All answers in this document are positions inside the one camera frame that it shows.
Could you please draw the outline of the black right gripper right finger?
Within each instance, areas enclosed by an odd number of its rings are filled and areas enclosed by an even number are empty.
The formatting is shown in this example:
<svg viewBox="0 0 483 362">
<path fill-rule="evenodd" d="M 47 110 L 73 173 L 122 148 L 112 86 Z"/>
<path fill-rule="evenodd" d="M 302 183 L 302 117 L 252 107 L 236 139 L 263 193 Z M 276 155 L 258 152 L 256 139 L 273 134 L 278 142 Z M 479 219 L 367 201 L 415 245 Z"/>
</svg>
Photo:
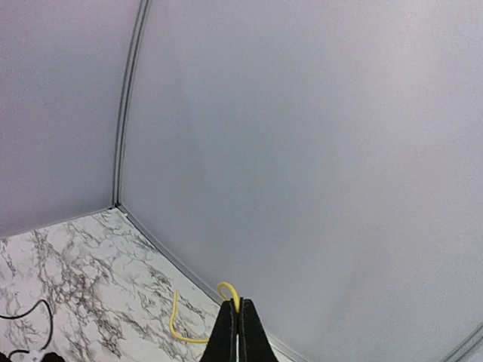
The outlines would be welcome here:
<svg viewBox="0 0 483 362">
<path fill-rule="evenodd" d="M 238 313 L 238 356 L 242 362 L 278 362 L 251 299 L 241 298 Z"/>
</svg>

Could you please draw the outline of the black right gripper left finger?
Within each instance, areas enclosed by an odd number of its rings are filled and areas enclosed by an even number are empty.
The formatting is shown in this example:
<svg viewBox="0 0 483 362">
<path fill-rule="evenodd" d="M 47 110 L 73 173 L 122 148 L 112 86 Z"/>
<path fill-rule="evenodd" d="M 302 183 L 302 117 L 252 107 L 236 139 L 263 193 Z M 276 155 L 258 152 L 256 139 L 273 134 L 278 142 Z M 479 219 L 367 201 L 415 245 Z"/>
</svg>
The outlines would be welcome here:
<svg viewBox="0 0 483 362">
<path fill-rule="evenodd" d="M 236 362 L 238 313 L 232 300 L 222 303 L 200 362 Z"/>
</svg>

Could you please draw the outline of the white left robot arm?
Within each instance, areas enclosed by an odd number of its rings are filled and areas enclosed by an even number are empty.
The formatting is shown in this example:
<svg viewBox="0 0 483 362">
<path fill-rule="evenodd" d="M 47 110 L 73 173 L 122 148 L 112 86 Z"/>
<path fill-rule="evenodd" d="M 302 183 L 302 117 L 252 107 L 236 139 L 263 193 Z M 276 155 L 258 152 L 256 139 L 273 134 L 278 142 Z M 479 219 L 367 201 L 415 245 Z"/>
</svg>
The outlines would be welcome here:
<svg viewBox="0 0 483 362">
<path fill-rule="evenodd" d="M 22 319 L 28 316 L 29 314 L 31 314 L 40 305 L 43 305 L 45 307 L 48 313 L 48 322 L 49 322 L 48 337 L 44 345 L 38 350 L 16 349 L 16 350 L 10 351 L 8 354 L 1 352 L 1 362 L 7 362 L 7 361 L 11 362 L 14 359 L 14 356 L 17 354 L 23 355 L 23 361 L 29 361 L 29 362 L 65 362 L 66 361 L 58 353 L 47 351 L 54 335 L 54 314 L 47 300 L 45 299 L 38 300 L 34 304 L 34 306 L 32 306 L 29 310 L 27 310 L 22 314 L 1 315 L 1 319 L 6 321 L 15 321 L 15 320 Z"/>
</svg>

